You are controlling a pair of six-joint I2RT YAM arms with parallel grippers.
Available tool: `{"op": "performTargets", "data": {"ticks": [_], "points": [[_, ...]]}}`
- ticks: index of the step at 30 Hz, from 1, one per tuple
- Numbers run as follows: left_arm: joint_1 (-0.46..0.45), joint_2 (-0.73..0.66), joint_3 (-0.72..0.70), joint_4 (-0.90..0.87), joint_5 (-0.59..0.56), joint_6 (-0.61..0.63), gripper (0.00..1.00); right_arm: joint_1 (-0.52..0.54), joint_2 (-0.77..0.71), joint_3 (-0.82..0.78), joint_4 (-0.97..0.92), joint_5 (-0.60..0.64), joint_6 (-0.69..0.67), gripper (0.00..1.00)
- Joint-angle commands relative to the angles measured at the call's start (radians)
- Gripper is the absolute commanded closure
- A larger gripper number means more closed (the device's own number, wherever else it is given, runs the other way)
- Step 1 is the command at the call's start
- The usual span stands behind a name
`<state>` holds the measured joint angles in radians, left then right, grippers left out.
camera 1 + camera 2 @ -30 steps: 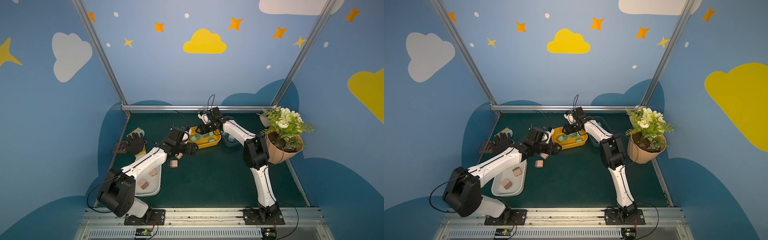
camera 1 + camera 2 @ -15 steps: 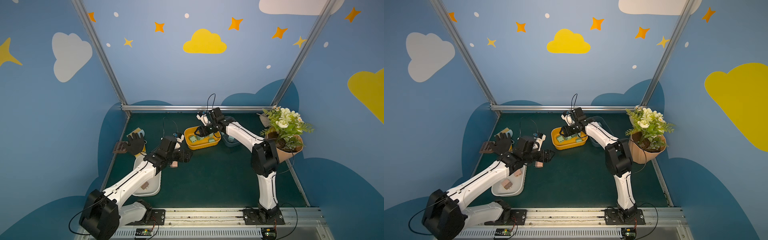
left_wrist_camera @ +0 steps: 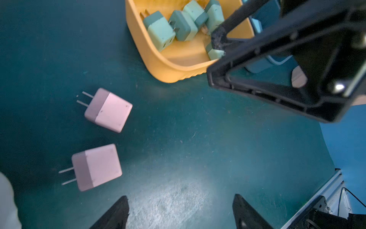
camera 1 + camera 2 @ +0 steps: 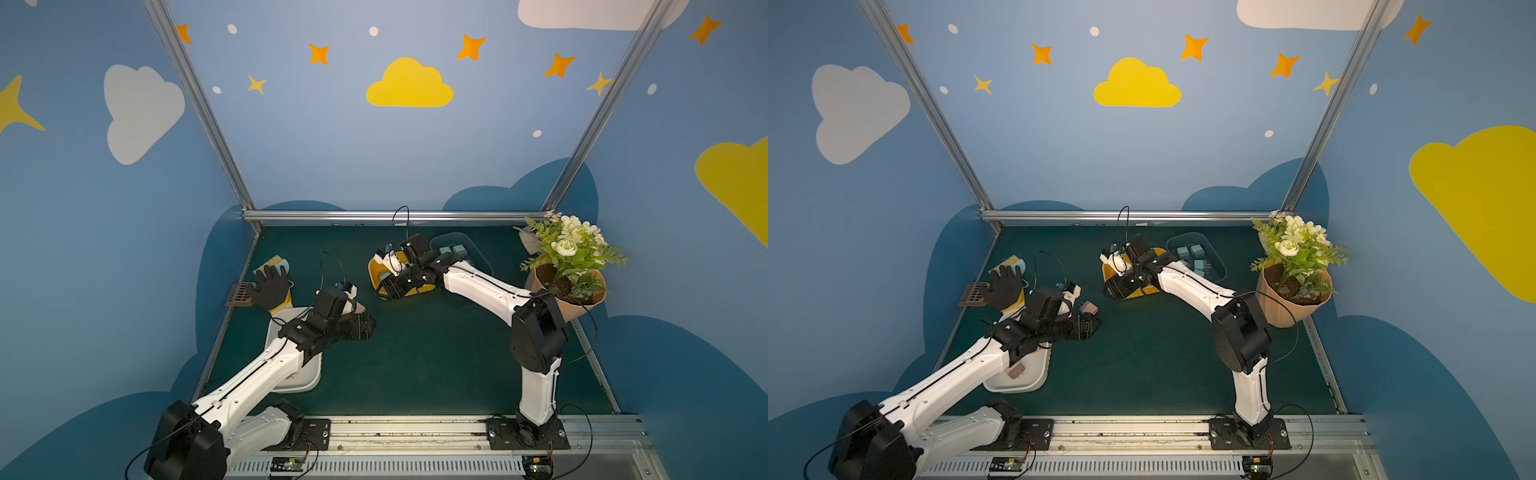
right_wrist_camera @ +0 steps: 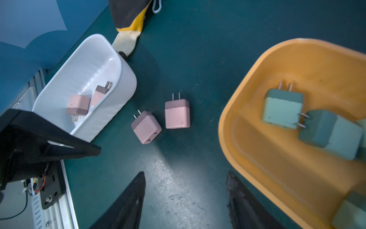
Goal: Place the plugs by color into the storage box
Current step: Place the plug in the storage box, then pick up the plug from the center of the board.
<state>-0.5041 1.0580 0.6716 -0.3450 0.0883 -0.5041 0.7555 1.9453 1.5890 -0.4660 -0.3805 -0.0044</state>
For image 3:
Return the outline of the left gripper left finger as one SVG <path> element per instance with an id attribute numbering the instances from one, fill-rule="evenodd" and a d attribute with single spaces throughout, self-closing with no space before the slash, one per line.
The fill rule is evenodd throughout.
<path id="1" fill-rule="evenodd" d="M 90 229 L 125 229 L 129 217 L 127 196 L 120 197 Z"/>

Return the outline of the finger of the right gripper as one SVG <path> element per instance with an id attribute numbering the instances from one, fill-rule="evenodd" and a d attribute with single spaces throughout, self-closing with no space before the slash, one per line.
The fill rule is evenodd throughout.
<path id="1" fill-rule="evenodd" d="M 226 51 L 245 43 L 245 39 L 228 38 L 227 35 L 268 2 L 269 0 L 249 0 L 245 2 L 211 33 L 212 48 Z"/>

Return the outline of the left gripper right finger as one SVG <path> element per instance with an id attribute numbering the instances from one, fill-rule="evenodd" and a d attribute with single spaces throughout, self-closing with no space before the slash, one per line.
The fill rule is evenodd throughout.
<path id="1" fill-rule="evenodd" d="M 239 194 L 233 200 L 237 229 L 273 229 L 273 227 Z"/>

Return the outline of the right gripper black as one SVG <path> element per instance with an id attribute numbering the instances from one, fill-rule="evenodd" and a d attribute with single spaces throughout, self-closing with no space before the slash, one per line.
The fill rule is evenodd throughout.
<path id="1" fill-rule="evenodd" d="M 366 92 L 365 1 L 280 7 L 281 20 L 208 68 L 209 85 L 322 123 L 340 121 Z"/>

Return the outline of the green plug isolated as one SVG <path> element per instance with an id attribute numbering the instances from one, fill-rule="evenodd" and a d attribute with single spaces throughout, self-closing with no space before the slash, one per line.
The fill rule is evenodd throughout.
<path id="1" fill-rule="evenodd" d="M 224 50 L 217 50 L 212 47 L 212 43 L 209 43 L 205 50 L 210 60 L 217 60 L 222 58 L 226 53 Z"/>

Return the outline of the green plug cluster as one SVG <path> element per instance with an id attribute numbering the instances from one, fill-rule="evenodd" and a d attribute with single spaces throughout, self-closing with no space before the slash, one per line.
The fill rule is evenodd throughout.
<path id="1" fill-rule="evenodd" d="M 196 1 L 190 1 L 187 3 L 183 7 L 183 11 L 192 18 L 198 29 L 201 29 L 208 20 L 207 13 Z"/>
<path id="2" fill-rule="evenodd" d="M 168 22 L 176 33 L 176 39 L 180 42 L 191 41 L 198 32 L 196 24 L 184 11 L 174 10 Z"/>

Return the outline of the pink plug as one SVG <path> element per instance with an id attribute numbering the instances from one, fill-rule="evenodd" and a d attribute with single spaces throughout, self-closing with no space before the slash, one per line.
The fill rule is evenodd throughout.
<path id="1" fill-rule="evenodd" d="M 72 167 L 59 173 L 73 170 L 75 178 L 62 185 L 76 181 L 80 191 L 93 189 L 123 174 L 115 144 L 73 154 L 71 161 Z"/>
<path id="2" fill-rule="evenodd" d="M 104 88 L 99 88 L 95 95 L 84 91 L 82 94 L 91 98 L 89 104 L 77 100 L 86 107 L 84 117 L 98 126 L 121 133 L 133 105 Z"/>

